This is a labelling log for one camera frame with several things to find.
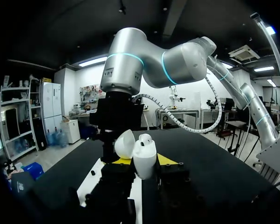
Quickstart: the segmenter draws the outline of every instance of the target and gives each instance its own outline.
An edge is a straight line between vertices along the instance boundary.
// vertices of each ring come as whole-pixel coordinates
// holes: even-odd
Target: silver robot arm
[[[274,124],[254,89],[247,84],[239,88],[230,71],[210,56],[215,49],[214,42],[202,37],[165,50],[147,41],[143,31],[124,28],[116,34],[111,45],[101,89],[136,95],[140,91],[142,75],[150,86],[163,88],[202,80],[208,67],[239,109],[249,105],[262,144],[257,157],[267,164],[267,172],[264,172],[274,176],[274,173],[280,173],[280,137]]]

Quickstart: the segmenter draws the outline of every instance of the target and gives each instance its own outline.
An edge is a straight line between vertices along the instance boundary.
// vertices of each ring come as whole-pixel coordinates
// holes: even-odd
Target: white refrigerator
[[[61,115],[61,84],[56,83],[42,83],[41,84],[41,103],[43,124],[46,130],[50,133],[60,130]]]

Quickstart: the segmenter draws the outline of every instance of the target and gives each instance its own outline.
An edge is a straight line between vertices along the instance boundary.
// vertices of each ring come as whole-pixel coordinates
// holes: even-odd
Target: black work surface
[[[157,152],[190,170],[192,183],[208,205],[228,201],[230,204],[252,200],[271,184],[256,171],[200,134],[181,128],[134,132],[148,133],[156,143]],[[49,169],[35,184],[34,192],[51,209],[68,199],[68,188],[78,189],[82,181],[102,156],[102,142],[88,140]],[[149,204],[148,181],[143,186],[143,216]]]

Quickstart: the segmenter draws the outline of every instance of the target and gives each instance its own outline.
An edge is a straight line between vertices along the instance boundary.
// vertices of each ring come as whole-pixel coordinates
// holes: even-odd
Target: white cup
[[[157,160],[157,149],[151,136],[139,136],[141,140],[136,141],[133,158],[137,175],[141,179],[148,179],[153,174],[153,167]]]
[[[135,137],[133,132],[129,129],[123,132],[116,140],[114,148],[117,155],[122,159],[131,159],[132,151],[135,145]]]

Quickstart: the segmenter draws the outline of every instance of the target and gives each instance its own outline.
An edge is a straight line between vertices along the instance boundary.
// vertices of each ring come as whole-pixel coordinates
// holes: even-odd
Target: fluorescent light
[[[226,63],[223,63],[222,64],[227,68],[227,69],[230,69],[230,68],[233,68],[233,66],[229,65],[229,64],[226,64]]]
[[[259,69],[254,69],[254,71],[268,71],[268,70],[273,70],[274,67],[270,66],[270,67],[265,67],[265,68],[259,68]]]
[[[272,85],[273,87],[276,87],[276,84],[271,79],[268,79],[267,81],[270,83],[270,85]]]
[[[272,27],[266,27],[267,32],[269,35],[275,34],[275,30]]]
[[[79,64],[81,67],[85,67],[85,66],[88,66],[88,65],[91,65],[91,64],[95,64],[95,63],[99,63],[99,62],[104,62],[107,60],[108,57],[100,57],[100,58],[97,58],[97,59],[93,59],[93,60],[90,60],[90,61],[87,61],[87,62],[83,62],[81,64]]]

